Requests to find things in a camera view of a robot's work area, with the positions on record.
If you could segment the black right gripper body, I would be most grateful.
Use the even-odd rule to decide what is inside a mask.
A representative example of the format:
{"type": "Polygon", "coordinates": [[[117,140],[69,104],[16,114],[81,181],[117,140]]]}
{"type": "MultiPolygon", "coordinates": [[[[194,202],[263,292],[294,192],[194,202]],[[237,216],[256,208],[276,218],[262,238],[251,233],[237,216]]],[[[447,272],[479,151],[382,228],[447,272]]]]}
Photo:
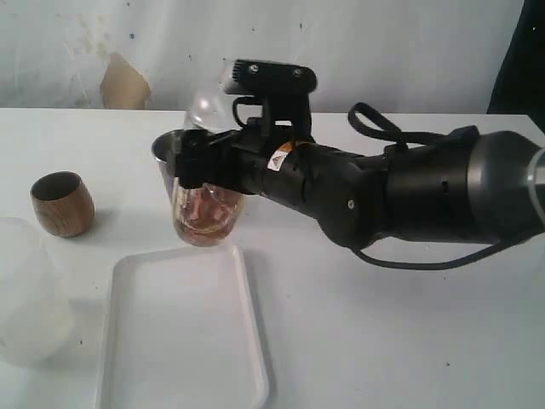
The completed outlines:
{"type": "Polygon", "coordinates": [[[309,165],[301,149],[314,142],[291,124],[249,118],[232,144],[241,191],[269,199],[302,199],[309,165]]]}

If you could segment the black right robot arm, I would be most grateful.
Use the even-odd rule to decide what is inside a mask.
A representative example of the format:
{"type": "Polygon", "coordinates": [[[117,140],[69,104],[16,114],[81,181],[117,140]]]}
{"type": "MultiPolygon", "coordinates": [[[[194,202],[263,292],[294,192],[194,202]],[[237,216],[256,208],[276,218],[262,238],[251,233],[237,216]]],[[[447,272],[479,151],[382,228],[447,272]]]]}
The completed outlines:
{"type": "Polygon", "coordinates": [[[318,144],[306,131],[253,121],[218,134],[176,130],[169,173],[260,195],[314,219],[335,244],[378,239],[496,243],[543,232],[540,199],[526,181],[537,144],[512,131],[447,135],[386,130],[381,154],[318,144]]]}

